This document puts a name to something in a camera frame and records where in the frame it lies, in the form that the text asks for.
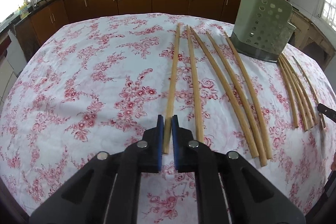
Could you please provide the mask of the wooden chopstick ten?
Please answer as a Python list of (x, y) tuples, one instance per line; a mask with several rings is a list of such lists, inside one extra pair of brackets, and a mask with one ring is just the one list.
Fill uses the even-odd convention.
[[(303, 70), (302, 66), (299, 64), (299, 62), (297, 61), (297, 59), (294, 56), (292, 56), (292, 58), (294, 59), (294, 61), (297, 64), (297, 66), (299, 67), (299, 69), (300, 69), (303, 77), (305, 78), (307, 84), (309, 85), (310, 91), (311, 91), (311, 93), (313, 95), (313, 98), (314, 98), (314, 101), (315, 101), (315, 104), (318, 105), (319, 104), (319, 100), (318, 100), (317, 94), (316, 94), (316, 92), (314, 90), (314, 87), (313, 87), (313, 85), (311, 84), (311, 82), (309, 80), (309, 77), (306, 75), (305, 71)], [(322, 114), (318, 112), (318, 115), (320, 117), (322, 127), (326, 128), (326, 123), (325, 123), (325, 120), (324, 120)]]

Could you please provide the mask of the wooden chopstick seven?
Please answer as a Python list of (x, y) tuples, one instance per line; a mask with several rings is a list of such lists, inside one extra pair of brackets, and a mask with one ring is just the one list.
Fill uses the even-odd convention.
[(299, 112), (300, 112), (300, 114), (301, 114), (301, 119), (302, 119), (303, 129), (304, 129), (304, 131), (307, 131), (307, 130), (309, 129), (309, 127), (306, 125), (305, 114), (304, 114), (304, 112), (303, 112), (303, 110), (302, 110), (301, 100), (300, 100), (300, 98), (299, 98), (299, 96), (298, 96), (298, 93), (297, 93), (297, 91), (296, 91), (296, 88), (295, 88), (295, 85), (294, 85), (293, 80), (292, 80), (292, 78), (291, 78), (291, 75), (290, 75), (290, 73), (289, 73), (289, 71), (288, 71), (288, 68), (287, 68), (286, 65), (284, 64), (284, 61), (282, 60), (281, 56), (280, 56), (280, 60), (282, 61), (282, 64), (284, 65), (284, 68), (285, 68), (285, 70), (286, 70), (286, 73), (288, 74), (288, 77), (289, 77), (289, 82), (290, 82), (290, 84), (291, 84), (291, 86), (292, 86), (292, 88), (293, 88), (293, 92), (294, 92), (294, 95), (295, 95), (295, 97), (296, 97), (297, 104), (298, 104), (298, 109), (299, 109)]

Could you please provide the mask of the wooden chopstick two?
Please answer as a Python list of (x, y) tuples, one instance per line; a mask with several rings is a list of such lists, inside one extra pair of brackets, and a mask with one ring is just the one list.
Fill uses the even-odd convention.
[(192, 75), (192, 81), (193, 81), (195, 131), (196, 131), (197, 141), (203, 143), (204, 128), (203, 128), (203, 120), (202, 120), (202, 104), (201, 104), (201, 97), (199, 93), (197, 67), (196, 67), (196, 62), (195, 62), (193, 43), (191, 40), (191, 30), (189, 26), (187, 26), (186, 29), (187, 29), (187, 40), (188, 40), (188, 47), (189, 47), (189, 54), (190, 54), (191, 75)]

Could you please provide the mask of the wooden chopstick one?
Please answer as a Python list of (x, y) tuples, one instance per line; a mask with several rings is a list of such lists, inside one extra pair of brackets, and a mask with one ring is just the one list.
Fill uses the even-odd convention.
[(178, 65), (178, 55), (179, 55), (179, 40), (180, 40), (180, 24), (177, 24), (175, 31), (174, 40), (174, 53), (173, 53), (173, 63), (171, 66), (171, 77), (169, 92), (167, 95), (167, 108), (165, 117), (165, 127), (163, 132), (163, 153), (169, 153), (170, 147), (170, 136), (171, 136), (171, 120), (174, 112), (174, 100), (175, 100), (175, 87), (177, 82), (177, 65)]

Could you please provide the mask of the wooden chopstick three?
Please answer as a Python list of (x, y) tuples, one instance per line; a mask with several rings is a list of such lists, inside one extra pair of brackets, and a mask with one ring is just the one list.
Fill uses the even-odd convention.
[(234, 112), (235, 112), (235, 114), (238, 118), (240, 127), (241, 127), (242, 131), (244, 132), (245, 139), (246, 139), (246, 142), (248, 144), (251, 156), (253, 158), (258, 157), (259, 152), (257, 150), (255, 138), (252, 134), (252, 131), (250, 130), (250, 127), (249, 127), (249, 124), (248, 124), (247, 120), (244, 118), (244, 115), (243, 115), (243, 113), (240, 109), (240, 106), (238, 104), (237, 99), (235, 98), (235, 96), (233, 94), (233, 91), (231, 90), (231, 88), (229, 86), (229, 83), (227, 82), (226, 78), (224, 77), (224, 74), (222, 73), (221, 69), (217, 65), (217, 62), (213, 58), (212, 54), (210, 53), (210, 51), (205, 46), (204, 42), (201, 41), (200, 37), (198, 36), (198, 34), (194, 31), (194, 29), (192, 27), (190, 27), (189, 29), (190, 29), (191, 33), (193, 34), (193, 36), (195, 37), (195, 39), (197, 40), (201, 49), (205, 53), (205, 56), (208, 58), (208, 60), (211, 64), (211, 66), (213, 67), (220, 83), (222, 84), (226, 94), (228, 95), (228, 98), (229, 98), (230, 103), (233, 107), (233, 110), (234, 110)]

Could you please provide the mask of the wooden chopstick eight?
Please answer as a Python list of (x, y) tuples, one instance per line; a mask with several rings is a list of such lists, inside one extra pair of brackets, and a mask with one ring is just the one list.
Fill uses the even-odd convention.
[(287, 60), (287, 58), (285, 57), (285, 55), (282, 53), (281, 55), (282, 60), (284, 61), (284, 64), (286, 65), (286, 67), (288, 68), (288, 71), (291, 75), (291, 78), (293, 80), (293, 83), (295, 85), (296, 91), (298, 93), (298, 96), (301, 100), (301, 104), (302, 104), (302, 110), (305, 114), (305, 121), (306, 121), (306, 125), (309, 128), (313, 128), (315, 123), (314, 123), (314, 113), (311, 111), (310, 109), (310, 100), (306, 94), (306, 91), (303, 87), (303, 84), (301, 83), (301, 80), (299, 79), (297, 73), (294, 71), (292, 65), (290, 64), (290, 62)]

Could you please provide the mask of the brown lower kitchen cabinets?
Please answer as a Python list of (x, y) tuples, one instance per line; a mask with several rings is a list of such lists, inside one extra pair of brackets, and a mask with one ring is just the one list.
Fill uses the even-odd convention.
[(53, 0), (14, 27), (26, 60), (60, 28), (103, 16), (163, 12), (234, 23), (241, 0)]

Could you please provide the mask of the wooden chopstick six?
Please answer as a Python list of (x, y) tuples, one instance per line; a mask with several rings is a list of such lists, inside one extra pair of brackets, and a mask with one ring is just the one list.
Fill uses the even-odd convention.
[(288, 74), (286, 73), (286, 70), (285, 70), (284, 65), (282, 64), (282, 61), (280, 60), (280, 58), (278, 58), (278, 63), (279, 63), (279, 66), (280, 66), (280, 71), (282, 73), (282, 77), (284, 79), (285, 88), (286, 88), (286, 91), (288, 93), (289, 104), (290, 104), (292, 119), (293, 119), (293, 126), (294, 126), (294, 128), (299, 128), (299, 123), (298, 123), (298, 119), (297, 119), (297, 112), (296, 112), (296, 109), (295, 109), (295, 103), (294, 103), (293, 94), (291, 92), (291, 86), (290, 86), (290, 83), (289, 83)]

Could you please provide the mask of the cream wooden side table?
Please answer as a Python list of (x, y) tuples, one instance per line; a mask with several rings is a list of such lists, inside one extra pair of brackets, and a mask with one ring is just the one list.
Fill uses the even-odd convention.
[(314, 59), (324, 71), (335, 56), (335, 47), (322, 31), (295, 7), (289, 22), (296, 27), (289, 43)]

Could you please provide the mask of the wooden chopstick five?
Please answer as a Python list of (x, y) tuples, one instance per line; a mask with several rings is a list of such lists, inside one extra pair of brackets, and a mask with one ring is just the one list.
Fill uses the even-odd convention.
[(271, 159), (272, 158), (272, 149), (271, 149), (271, 146), (270, 146), (270, 141), (269, 141), (269, 135), (268, 135), (268, 130), (266, 128), (266, 123), (265, 123), (265, 120), (264, 120), (264, 116), (263, 116), (263, 113), (261, 111), (261, 106), (260, 106), (260, 103), (258, 101), (258, 98), (257, 98), (257, 95), (256, 95), (256, 92), (255, 92), (255, 89), (252, 85), (252, 81), (247, 73), (247, 70), (235, 48), (235, 46), (233, 45), (233, 43), (231, 42), (230, 40), (230, 37), (227, 35), (226, 32), (224, 32), (224, 36), (226, 37), (226, 40), (234, 54), (234, 56), (236, 57), (236, 60), (238, 62), (238, 65), (239, 65), (239, 68), (243, 74), (243, 77), (246, 81), (246, 84), (247, 84), (247, 87), (248, 87), (248, 90), (249, 90), (249, 93), (251, 95), (251, 98), (252, 98), (252, 101), (253, 101), (253, 104), (255, 106), (255, 111), (256, 111), (256, 114), (257, 114), (257, 117), (258, 117), (258, 120), (259, 120), (259, 124), (260, 124), (260, 130), (261, 130), (261, 137), (262, 137), (262, 141), (263, 141), (263, 144), (264, 144), (264, 148), (265, 148), (265, 152), (266, 152), (266, 158), (267, 159)]

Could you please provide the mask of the floral red white tablecloth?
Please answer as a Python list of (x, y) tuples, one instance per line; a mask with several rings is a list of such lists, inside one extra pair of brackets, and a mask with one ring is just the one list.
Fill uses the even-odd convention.
[[(139, 141), (164, 115), (181, 30), (174, 113), (194, 130), (194, 94), (186, 27), (222, 62), (217, 44), (249, 91), (227, 44), (233, 25), (193, 16), (139, 14), (85, 20), (62, 27), (37, 51), (1, 106), (1, 180), (19, 209), (31, 214), (100, 151), (118, 153)], [(204, 143), (238, 151), (300, 210), (320, 198), (335, 153), (335, 124), (295, 127), (278, 66), (241, 56), (264, 116), (272, 159), (252, 159), (228, 95), (208, 58), (193, 43)]]

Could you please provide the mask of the green perforated utensil holder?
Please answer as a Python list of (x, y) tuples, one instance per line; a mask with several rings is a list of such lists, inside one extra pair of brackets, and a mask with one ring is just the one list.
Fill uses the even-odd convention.
[(286, 0), (241, 0), (232, 44), (242, 54), (275, 63), (295, 30), (292, 10)]

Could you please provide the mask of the yellow dish soap bottle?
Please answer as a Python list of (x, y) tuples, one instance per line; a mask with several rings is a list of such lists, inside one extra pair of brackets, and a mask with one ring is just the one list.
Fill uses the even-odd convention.
[(21, 19), (24, 19), (27, 15), (29, 14), (29, 6), (27, 3), (24, 3), (20, 8), (19, 8), (19, 15)]

